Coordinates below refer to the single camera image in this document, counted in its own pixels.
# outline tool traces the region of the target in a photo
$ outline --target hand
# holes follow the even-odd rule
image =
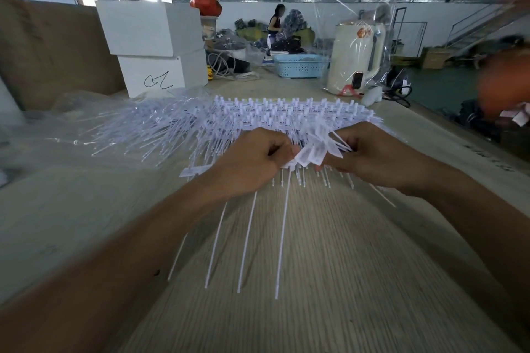
[[[343,153],[343,158],[327,154],[323,164],[353,173],[376,186],[417,195],[429,184],[433,169],[444,165],[369,122],[357,123],[336,133],[354,151]]]
[[[254,129],[241,134],[202,176],[230,199],[259,189],[299,151],[284,133]]]

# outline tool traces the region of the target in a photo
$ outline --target red bag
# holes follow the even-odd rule
[[[222,6],[217,0],[190,0],[190,6],[199,9],[200,15],[219,17]]]

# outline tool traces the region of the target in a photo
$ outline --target woman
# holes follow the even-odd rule
[[[274,42],[276,42],[276,35],[282,29],[282,23],[280,21],[280,17],[283,15],[283,13],[285,13],[285,6],[283,4],[279,4],[276,6],[274,15],[270,18],[269,28],[267,28],[268,29],[267,45],[269,45],[269,49],[271,45]]]

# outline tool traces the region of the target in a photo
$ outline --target white box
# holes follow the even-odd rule
[[[96,7],[129,97],[208,83],[198,9],[129,0],[102,0]]]
[[[208,83],[204,49],[176,57],[118,56],[118,61],[130,98]]]
[[[100,0],[96,8],[113,55],[170,57],[204,48],[199,9],[188,3]]]

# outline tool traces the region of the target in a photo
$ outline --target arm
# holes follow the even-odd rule
[[[274,31],[275,33],[277,33],[281,29],[281,28],[274,27],[274,24],[276,24],[276,20],[277,20],[276,16],[270,19],[269,27],[267,28],[269,31]]]
[[[530,222],[460,170],[362,122],[337,133],[354,150],[324,164],[369,183],[425,199],[480,256],[530,320]]]
[[[138,291],[171,259],[175,246],[218,204],[255,191],[297,150],[265,129],[243,134],[213,167],[0,312],[2,351],[101,349]]]

